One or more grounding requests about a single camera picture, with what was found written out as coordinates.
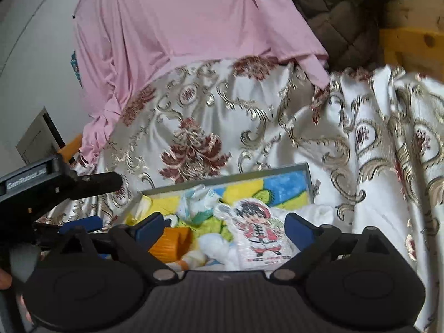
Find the person left hand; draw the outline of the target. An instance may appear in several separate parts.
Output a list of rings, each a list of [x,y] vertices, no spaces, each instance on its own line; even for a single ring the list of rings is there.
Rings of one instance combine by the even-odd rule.
[[[0,290],[9,289],[12,286],[13,278],[6,271],[0,269]]]

